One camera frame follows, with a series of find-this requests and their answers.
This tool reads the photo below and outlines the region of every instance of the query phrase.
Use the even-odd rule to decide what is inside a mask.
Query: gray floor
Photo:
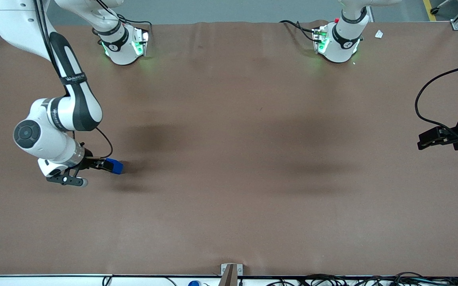
[[[433,6],[442,0],[431,0]],[[246,21],[278,22],[289,19],[310,22],[332,20],[340,16],[336,0],[128,0],[115,9],[132,20],[149,20],[154,24],[187,24],[196,22]],[[449,20],[458,13],[458,3],[452,2],[440,10],[438,20]],[[53,0],[47,11],[54,25],[85,25],[77,15],[63,10]],[[391,7],[373,7],[376,22],[429,21],[422,0],[404,0]]]

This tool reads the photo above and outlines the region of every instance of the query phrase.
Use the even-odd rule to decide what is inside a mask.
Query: white paper scrap
[[[383,32],[381,30],[378,30],[378,32],[376,33],[376,38],[383,38]]]

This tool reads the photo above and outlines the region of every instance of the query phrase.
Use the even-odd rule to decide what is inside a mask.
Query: brown table surface
[[[343,64],[291,26],[198,23],[154,26],[148,57],[117,66],[90,30],[58,27],[126,173],[45,181],[12,131],[62,86],[0,41],[0,274],[458,275],[458,152],[419,151],[433,125],[413,109],[458,67],[449,23],[371,23]],[[458,73],[420,108],[454,125]],[[97,132],[77,136],[108,152]]]

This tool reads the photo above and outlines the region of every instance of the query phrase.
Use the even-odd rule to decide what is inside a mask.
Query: green led light
[[[132,44],[134,46],[134,50],[135,50],[135,54],[137,54],[138,56],[140,56],[142,54],[142,44],[140,43],[135,43],[134,41],[132,41]]]
[[[109,56],[109,52],[107,51],[107,48],[105,47],[105,44],[102,42],[102,47],[105,50],[105,55]]]

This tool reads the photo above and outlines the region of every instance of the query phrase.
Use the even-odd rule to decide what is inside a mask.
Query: blue block
[[[113,167],[113,174],[121,174],[123,172],[123,164],[115,159],[107,158],[105,159],[107,162],[111,162],[114,167]]]

